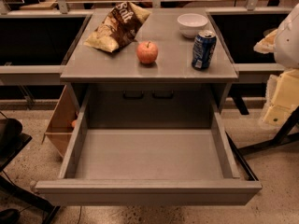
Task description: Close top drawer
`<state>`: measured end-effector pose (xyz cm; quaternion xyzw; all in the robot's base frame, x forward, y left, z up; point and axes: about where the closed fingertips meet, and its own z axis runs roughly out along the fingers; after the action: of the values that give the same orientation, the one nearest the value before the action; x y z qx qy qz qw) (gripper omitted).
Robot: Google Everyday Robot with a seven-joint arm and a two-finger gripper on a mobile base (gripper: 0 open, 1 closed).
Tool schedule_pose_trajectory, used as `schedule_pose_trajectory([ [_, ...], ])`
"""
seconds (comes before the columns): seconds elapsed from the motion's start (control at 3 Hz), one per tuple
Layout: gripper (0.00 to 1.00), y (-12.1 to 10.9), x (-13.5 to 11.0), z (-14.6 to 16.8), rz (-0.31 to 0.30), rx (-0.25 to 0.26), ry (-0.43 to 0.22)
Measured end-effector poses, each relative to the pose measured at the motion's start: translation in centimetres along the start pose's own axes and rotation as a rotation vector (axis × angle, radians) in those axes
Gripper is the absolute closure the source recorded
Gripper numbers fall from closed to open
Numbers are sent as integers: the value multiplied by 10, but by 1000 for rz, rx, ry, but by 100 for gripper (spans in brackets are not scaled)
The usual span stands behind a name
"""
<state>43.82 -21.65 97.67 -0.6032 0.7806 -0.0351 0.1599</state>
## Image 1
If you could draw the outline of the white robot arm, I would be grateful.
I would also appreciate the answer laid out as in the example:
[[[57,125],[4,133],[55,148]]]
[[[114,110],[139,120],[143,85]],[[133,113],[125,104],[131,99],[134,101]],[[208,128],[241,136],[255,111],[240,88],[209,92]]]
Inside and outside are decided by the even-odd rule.
[[[261,117],[263,123],[280,126],[299,106],[299,4],[253,50],[273,53],[275,62],[285,68],[279,76],[271,75],[267,81]]]

